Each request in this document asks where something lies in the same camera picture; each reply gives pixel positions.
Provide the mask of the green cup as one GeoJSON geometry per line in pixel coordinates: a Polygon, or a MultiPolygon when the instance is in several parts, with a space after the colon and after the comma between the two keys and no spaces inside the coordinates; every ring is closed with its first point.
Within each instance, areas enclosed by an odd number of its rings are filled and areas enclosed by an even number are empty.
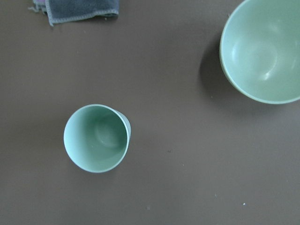
{"type": "Polygon", "coordinates": [[[117,167],[127,153],[131,125],[121,112],[91,104],[75,111],[63,135],[66,153],[75,165],[91,173],[117,167]]]}

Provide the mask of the green bowl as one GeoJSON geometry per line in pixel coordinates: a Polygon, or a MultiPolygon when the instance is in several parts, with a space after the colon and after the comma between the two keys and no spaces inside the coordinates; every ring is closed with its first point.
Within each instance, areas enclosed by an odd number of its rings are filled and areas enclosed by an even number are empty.
{"type": "Polygon", "coordinates": [[[299,100],[299,1],[240,3],[224,26],[219,58],[227,80],[248,98],[275,105],[299,100]]]}

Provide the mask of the grey cloth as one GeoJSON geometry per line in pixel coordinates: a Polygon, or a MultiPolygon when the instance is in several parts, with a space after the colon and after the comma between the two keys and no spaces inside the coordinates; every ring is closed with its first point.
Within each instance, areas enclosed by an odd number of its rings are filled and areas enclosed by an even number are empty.
{"type": "Polygon", "coordinates": [[[90,19],[95,16],[119,15],[118,0],[46,0],[49,24],[67,23],[90,19]]]}

